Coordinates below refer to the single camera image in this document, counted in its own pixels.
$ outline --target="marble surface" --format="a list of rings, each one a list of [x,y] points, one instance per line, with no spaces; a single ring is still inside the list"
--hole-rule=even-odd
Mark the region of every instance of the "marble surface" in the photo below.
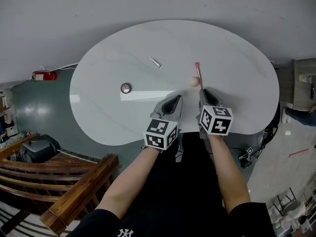
[[[160,70],[150,59],[163,64]],[[181,93],[182,132],[198,131],[198,90],[190,79],[200,62],[204,87],[234,113],[231,132],[254,134],[275,115],[279,88],[267,57],[224,29],[187,20],[161,20],[117,32],[91,48],[77,66],[70,102],[81,129],[105,145],[143,139],[149,115],[165,95]],[[122,96],[120,86],[132,85]]]

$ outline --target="sneaker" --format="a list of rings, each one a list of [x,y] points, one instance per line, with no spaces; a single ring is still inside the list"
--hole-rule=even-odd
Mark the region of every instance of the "sneaker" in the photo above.
[[[281,118],[281,121],[282,121],[283,124],[286,123],[286,120],[287,120],[287,118],[288,118],[288,116],[287,116],[286,113],[285,113],[285,109],[286,109],[286,108],[283,108],[282,118]]]

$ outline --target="red fire extinguisher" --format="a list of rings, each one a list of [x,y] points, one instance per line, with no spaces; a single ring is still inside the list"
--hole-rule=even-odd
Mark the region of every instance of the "red fire extinguisher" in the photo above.
[[[55,72],[34,72],[32,75],[33,81],[54,81],[57,79]]]

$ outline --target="red stick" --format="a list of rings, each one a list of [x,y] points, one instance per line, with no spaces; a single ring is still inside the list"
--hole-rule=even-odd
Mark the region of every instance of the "red stick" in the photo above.
[[[293,155],[299,154],[299,153],[301,153],[301,152],[305,152],[305,151],[307,151],[307,150],[309,150],[309,148],[304,149],[304,150],[302,150],[302,151],[298,151],[298,152],[296,152],[296,153],[289,154],[288,157],[290,158],[290,157],[293,156]]]
[[[203,89],[201,71],[199,70],[199,62],[195,62],[194,65],[196,66],[196,69],[197,69],[197,76],[198,76],[198,79],[199,79],[199,84],[201,85],[201,89]]]

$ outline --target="jeans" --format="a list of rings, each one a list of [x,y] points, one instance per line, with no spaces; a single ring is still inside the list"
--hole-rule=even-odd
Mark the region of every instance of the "jeans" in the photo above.
[[[310,113],[286,108],[285,113],[303,125],[316,126],[316,112]]]

